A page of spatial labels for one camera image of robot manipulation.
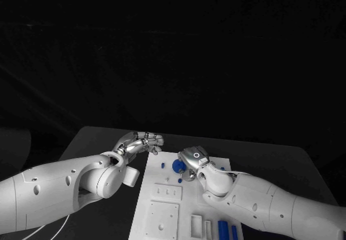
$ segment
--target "table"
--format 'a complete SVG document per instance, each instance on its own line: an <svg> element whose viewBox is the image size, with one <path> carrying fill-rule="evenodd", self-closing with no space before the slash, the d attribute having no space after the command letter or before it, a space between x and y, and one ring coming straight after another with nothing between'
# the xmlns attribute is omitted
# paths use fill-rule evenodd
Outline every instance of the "table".
<svg viewBox="0 0 346 240"><path fill-rule="evenodd" d="M150 131L126 130L104 127L84 127L59 161L87 157L110 151L128 132ZM309 154L300 147L274 144L224 140L206 137L193 137L159 133L165 138L165 152L178 153L192 146L203 146L209 155L228 158L234 171L248 172L268 180L290 193L338 206L338 201L325 183ZM130 166L140 171L134 187L123 184L114 196L87 205L75 212L55 237L55 240L127 240L131 231L137 199L140 195L143 175L149 153L137 154ZM49 240L56 234L67 217L48 224L29 240ZM38 228L6 234L5 239L22 240ZM242 224L245 240L290 240L291 238L276 233L261 232Z"/></svg>

